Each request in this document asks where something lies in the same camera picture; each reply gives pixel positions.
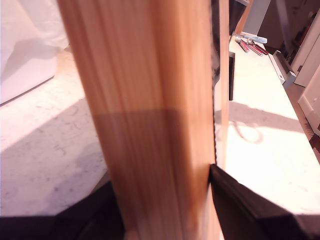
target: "speckled countertop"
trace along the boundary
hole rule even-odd
[[[73,55],[57,59],[54,78],[0,108],[1,216],[56,214],[107,171]]]
[[[320,213],[320,166],[269,56],[235,53],[226,171],[296,214]]]

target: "black object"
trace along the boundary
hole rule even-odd
[[[229,52],[229,101],[234,99],[234,81],[235,81],[235,60],[236,54]]]
[[[249,5],[248,0],[229,0],[229,34],[236,30],[237,24],[244,14],[247,6]]]
[[[319,240],[319,215],[294,215],[210,167],[213,202],[225,240]]]
[[[0,240],[122,240],[124,236],[110,181],[56,216],[0,217]]]

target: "wooden plank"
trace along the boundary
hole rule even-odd
[[[251,9],[251,6],[252,6],[252,3],[254,2],[254,0],[249,0],[249,2],[250,2],[249,6],[247,6],[246,9],[244,10],[243,15],[235,28],[235,31],[234,31],[235,34],[241,34],[244,29],[244,26],[246,24],[246,21],[247,21],[247,18],[248,18],[248,15],[249,15],[249,12],[250,12],[250,9]]]
[[[220,81],[221,81],[221,126],[222,161],[219,167],[225,169],[229,127],[229,1],[219,1],[220,12]]]
[[[128,238],[218,239],[210,2],[58,2]]]

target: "white countertop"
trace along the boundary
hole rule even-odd
[[[57,61],[53,79],[0,108],[2,217],[57,214],[107,171],[73,55]]]
[[[320,213],[320,166],[268,55],[235,53],[226,171],[296,214]]]

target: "wooden board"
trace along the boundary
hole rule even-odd
[[[222,161],[219,167],[225,169],[229,127],[229,1],[219,1],[220,11],[220,81],[221,81],[221,127]]]
[[[58,2],[128,238],[218,239],[210,1]]]

